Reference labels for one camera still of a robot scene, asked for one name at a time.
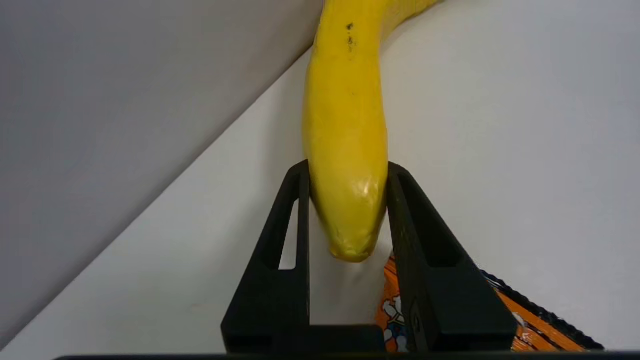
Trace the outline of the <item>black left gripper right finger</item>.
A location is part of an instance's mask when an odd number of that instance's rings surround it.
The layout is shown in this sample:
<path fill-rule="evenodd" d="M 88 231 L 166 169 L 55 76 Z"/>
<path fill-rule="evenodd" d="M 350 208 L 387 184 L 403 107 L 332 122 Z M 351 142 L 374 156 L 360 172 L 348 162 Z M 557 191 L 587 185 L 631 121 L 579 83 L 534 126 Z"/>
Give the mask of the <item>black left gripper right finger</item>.
<path fill-rule="evenodd" d="M 394 162 L 386 202 L 409 350 L 510 351 L 514 315 L 413 175 Z"/>

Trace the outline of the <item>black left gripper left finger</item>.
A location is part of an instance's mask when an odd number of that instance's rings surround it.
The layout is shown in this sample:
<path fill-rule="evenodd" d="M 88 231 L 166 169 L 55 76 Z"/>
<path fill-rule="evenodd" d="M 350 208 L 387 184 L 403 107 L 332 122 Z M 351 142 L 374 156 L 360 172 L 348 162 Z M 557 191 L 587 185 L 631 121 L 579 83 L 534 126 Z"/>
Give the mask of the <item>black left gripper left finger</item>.
<path fill-rule="evenodd" d="M 292 269 L 279 269 L 294 204 Z M 228 353 L 269 353 L 276 339 L 310 324 L 310 173 L 301 161 L 286 173 L 253 254 L 221 323 Z"/>

